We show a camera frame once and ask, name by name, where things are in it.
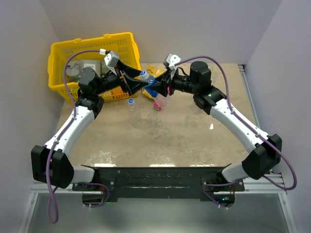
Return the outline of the clear bottle blue label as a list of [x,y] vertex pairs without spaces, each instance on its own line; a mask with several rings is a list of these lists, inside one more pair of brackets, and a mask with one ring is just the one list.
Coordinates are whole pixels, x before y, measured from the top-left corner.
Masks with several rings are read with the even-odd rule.
[[168,97],[164,97],[158,92],[151,89],[151,87],[157,83],[155,77],[153,75],[149,75],[147,71],[144,70],[140,73],[140,78],[149,83],[147,86],[145,86],[145,88],[152,95],[154,102],[158,103],[161,108],[165,108],[166,106],[168,106]]

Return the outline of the clear unlabelled plastic bottle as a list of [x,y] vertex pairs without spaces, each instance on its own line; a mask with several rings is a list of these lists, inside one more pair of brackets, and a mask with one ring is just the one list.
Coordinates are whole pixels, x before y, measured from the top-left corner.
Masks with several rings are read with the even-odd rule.
[[135,104],[128,104],[128,115],[130,119],[130,123],[134,127],[140,127],[142,124],[141,112],[138,106],[138,103],[135,101]]

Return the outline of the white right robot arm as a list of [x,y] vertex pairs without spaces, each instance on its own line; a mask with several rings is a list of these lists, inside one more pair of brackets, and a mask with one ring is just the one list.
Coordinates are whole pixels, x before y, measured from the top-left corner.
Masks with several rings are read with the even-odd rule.
[[216,173],[211,182],[219,189],[227,191],[235,181],[247,177],[258,180],[280,163],[281,157],[275,150],[281,149],[281,138],[262,131],[232,107],[228,97],[212,85],[211,70],[205,62],[193,62],[189,75],[180,75],[173,63],[163,64],[166,71],[152,89],[163,96],[172,95],[175,90],[192,94],[195,104],[222,123],[249,153],[243,161],[229,164]]

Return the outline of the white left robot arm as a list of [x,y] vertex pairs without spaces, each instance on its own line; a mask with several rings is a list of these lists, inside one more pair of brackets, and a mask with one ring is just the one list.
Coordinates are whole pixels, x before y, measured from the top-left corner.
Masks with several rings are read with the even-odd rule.
[[78,99],[73,110],[59,131],[43,146],[31,150],[34,180],[60,188],[73,183],[83,183],[89,190],[100,187],[101,179],[87,166],[72,166],[69,155],[75,143],[100,113],[104,104],[101,93],[121,87],[123,92],[135,94],[147,85],[138,79],[141,71],[118,61],[104,77],[86,67],[79,72]]

